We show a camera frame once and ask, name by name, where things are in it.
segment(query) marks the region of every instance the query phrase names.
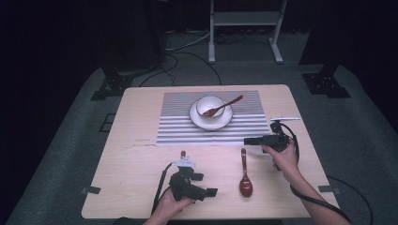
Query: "black cord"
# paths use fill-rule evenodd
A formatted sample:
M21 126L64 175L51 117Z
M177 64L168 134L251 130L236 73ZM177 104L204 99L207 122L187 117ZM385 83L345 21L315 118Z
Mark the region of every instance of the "black cord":
M159 203L159 199L160 197L164 194L165 191L163 191L163 194L161 194L161 188L163 187L163 183L164 183L164 178L166 177L167 174L167 170L173 165L173 163L170 163L169 165L167 165L167 167L164 169L164 171L161 172L161 180L159 182L158 185L158 190L156 191L156 195L155 195L155 199L153 200L153 206L152 206L152 212L150 215L153 214L153 212L155 212L156 207L158 207L158 203Z
M346 183L345 181L342 181L342 180L340 180L340 179L338 179L338 178L336 178L336 177L329 176L329 175L327 175L327 178L332 179L332 180L335 180L335 181L337 181L337 182L340 182L340 183L342 183L342 184L348 186L349 188L353 189L355 192L357 192L357 194L360 195L360 197L365 201L365 203L366 203L366 205L367 205L367 207L368 207L368 210L369 210L369 217L370 217L370 218L369 218L369 219L370 219L369 224L372 225L372 224L374 223L374 213L373 213L372 206L371 206L371 205L369 204L369 202L366 200L365 196L364 196L362 193L360 193L360 191L359 191L358 189L356 189L354 186L352 186L352 185Z
M185 48L193 46L193 45L202 45L202 44L205 44L206 41L208 41L208 37L209 37L209 32L207 31L206 34L202 35L201 37L199 37L196 40L191 41L190 43L187 43L182 46L175 47L175 48L166 48L166 51L169 53L173 53L175 51L179 51L179 50L185 49Z
M294 195L296 195L297 197L301 198L302 200L305 200L305 201L310 202L310 203L316 203L316 204L322 205L324 207L327 207L328 209L336 212L337 214L339 214L340 216L342 216L348 222L351 223L351 220L349 219L349 217L341 209L339 209L338 207L336 207L336 206L334 206L334 205L332 205L330 203L327 203L325 201L321 201L321 200L318 200L318 199L314 199L314 198L302 195L292 186L290 186L290 189L292 190Z
M168 69L164 69L164 68L163 68L163 69L162 69L162 72L152 74L151 76L149 76L148 78L146 78L143 82L141 82L141 84L139 85L139 87L142 87L142 86L144 85L144 83L147 82L149 79L151 79L151 78L153 78L153 77L155 77L155 76L158 76L158 75L160 75L160 74L162 74L162 73L166 73L167 75L169 75L170 80L172 80L172 85L175 84L175 79L176 79L176 77L174 77L173 75L172 75L173 77L171 77L171 74L169 74L168 71L172 70L173 68L175 68L175 67L178 65L178 59L177 59L175 56L171 55L171 54L167 54L167 56L170 56L170 57L174 58L174 59L176 60L175 64L174 64L171 68L168 68Z
M244 39L245 39L244 35L241 35L241 38L238 38L235 35L219 34L216 36L216 39L214 40L214 42L219 45L233 45L233 44L243 41Z
M216 74L217 78L219 79L219 84L222 85L222 79L220 78L219 73L205 59L203 59L199 55L191 53L191 52L174 52L174 53L185 53L185 54L190 54L190 55L193 55L193 56L199 58L200 60L202 60L206 65L208 65L214 71L214 73Z
M291 134L292 137L293 137L292 139L293 139L293 141L295 142L295 145L296 145L296 155L297 155L298 163L299 163L299 142L298 142L298 139L297 139L296 135L293 133L293 130L290 129L290 127L288 127L287 125L282 124L282 123L280 123L280 124L281 124L281 126L283 126L284 128L286 128L287 130L289 130L290 134ZM350 220L349 217L345 214L345 212L343 212L341 209L337 208L336 206L334 206L334 205L332 205L332 204L330 204L330 203L328 203L328 202L325 202L325 201L321 201L321 200L318 200L318 199L314 199L314 198L311 198L311 197L302 195L301 193L299 193L299 192L298 192L294 187L292 187L291 185L290 185L290 189L292 190L292 193L293 193L294 195L296 195L297 197L301 198L302 200L305 200L305 201L310 202L310 203L316 203L316 204L318 204L318 205L327 207L328 209L330 209L330 210L336 212L337 214L339 214L340 216L342 216L342 217L345 218L348 222L351 223L351 220Z

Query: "gray carpet floor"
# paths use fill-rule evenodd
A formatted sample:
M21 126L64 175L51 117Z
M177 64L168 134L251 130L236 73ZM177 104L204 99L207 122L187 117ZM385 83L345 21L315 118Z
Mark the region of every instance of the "gray carpet floor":
M351 98L311 95L302 73L320 66L299 66L308 34L280 34L278 45L284 63L277 65L268 45L269 34L249 34L234 44L216 45L216 63L222 85L286 84L297 102L315 150L327 175L355 187L367 199L374 224L398 224L398 137L376 105L361 88L358 78L344 67L335 77ZM171 34L168 48L197 36ZM142 83L150 74L135 78L131 86L219 85L215 72L194 53L207 60L207 45L197 44L169 52L177 66ZM164 69L176 60L167 56ZM112 224L113 220L84 219L85 195L97 169L108 133L99 132L108 113L116 113L121 97L90 100L105 76L93 71L71 105L45 157L41 161L8 224ZM347 185L330 179L341 193L336 198L354 224L369 224L365 201ZM283 224L313 224L310 218L284 219Z

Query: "spoon head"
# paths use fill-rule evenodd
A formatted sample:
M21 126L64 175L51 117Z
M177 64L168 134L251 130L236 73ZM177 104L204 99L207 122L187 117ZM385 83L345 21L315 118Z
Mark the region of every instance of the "spoon head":
M243 176L242 180L239 184L240 193L244 197L250 197L253 194L253 185L252 182L249 180L249 177Z

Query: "gray and white striped mat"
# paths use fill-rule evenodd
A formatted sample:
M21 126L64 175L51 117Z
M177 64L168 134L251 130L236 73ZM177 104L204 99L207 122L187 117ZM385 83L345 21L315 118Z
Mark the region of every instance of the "gray and white striped mat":
M240 95L243 99L233 105L231 122L217 130L205 130L190 119L191 105L205 96L230 101ZM242 145L244 138L269 134L257 91L165 93L161 108L157 146L178 145Z

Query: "metal rack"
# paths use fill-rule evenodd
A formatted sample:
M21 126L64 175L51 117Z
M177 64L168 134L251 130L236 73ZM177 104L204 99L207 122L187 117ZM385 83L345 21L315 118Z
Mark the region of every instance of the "metal rack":
M269 38L269 44L275 56L276 63L283 62L281 53L277 46L278 35L281 30L284 9L287 0L283 0L279 11L256 11L256 12L215 12L214 0L210 3L210 41L208 43L208 61L216 61L214 49L214 27L231 25L274 25L275 31L273 37Z

